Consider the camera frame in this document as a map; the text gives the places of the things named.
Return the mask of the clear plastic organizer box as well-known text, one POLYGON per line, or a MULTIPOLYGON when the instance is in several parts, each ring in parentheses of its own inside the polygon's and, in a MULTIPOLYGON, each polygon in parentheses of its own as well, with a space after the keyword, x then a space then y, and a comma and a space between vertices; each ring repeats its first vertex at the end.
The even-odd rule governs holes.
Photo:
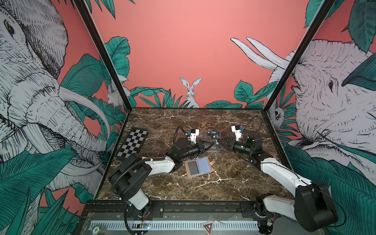
POLYGON ((212 141, 213 138, 216 138, 216 137, 208 136, 207 130, 208 129, 200 131, 199 136, 197 137, 196 141, 202 140, 202 141, 209 141, 210 142, 210 141, 212 141))

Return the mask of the black VIP card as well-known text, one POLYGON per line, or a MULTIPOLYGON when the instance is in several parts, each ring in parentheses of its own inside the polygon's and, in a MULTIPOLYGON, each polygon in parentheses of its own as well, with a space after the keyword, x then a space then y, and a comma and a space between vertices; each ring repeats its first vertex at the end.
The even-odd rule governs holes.
POLYGON ((220 146, 220 144, 218 142, 218 139, 217 138, 213 138, 211 141, 213 143, 213 146, 212 146, 211 150, 212 151, 216 151, 216 152, 220 151, 221 150, 221 146, 220 146))
POLYGON ((218 137, 221 137, 221 132, 219 129, 208 129, 207 135, 218 138, 218 137))

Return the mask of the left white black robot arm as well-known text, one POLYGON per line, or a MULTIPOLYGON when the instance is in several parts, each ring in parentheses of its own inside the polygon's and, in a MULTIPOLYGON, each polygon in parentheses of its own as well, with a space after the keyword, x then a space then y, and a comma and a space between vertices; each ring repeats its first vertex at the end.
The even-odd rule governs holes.
POLYGON ((213 142, 198 139, 191 144, 188 139, 180 138, 167 152, 159 157, 142 157, 138 153, 131 154, 113 172, 108 181, 111 194, 127 201, 140 212, 151 210, 149 197, 141 190, 146 179, 155 174, 177 171, 186 159, 201 156, 214 146, 213 142))

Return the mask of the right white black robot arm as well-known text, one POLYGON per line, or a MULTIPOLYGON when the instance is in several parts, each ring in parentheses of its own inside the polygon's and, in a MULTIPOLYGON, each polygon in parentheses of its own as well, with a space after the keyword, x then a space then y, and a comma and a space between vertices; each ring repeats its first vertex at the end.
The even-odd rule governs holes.
POLYGON ((235 130, 235 134, 235 138, 222 138, 215 143, 222 149, 245 155, 250 164, 274 178, 294 197, 288 199, 270 193, 257 197, 254 212, 259 218, 268 219, 258 224, 261 234, 271 233, 271 217, 277 214, 295 220, 308 232, 327 228, 338 222, 335 201, 324 183, 313 182, 282 165, 263 150, 262 138, 259 134, 248 136, 245 142, 240 140, 241 130, 235 130))

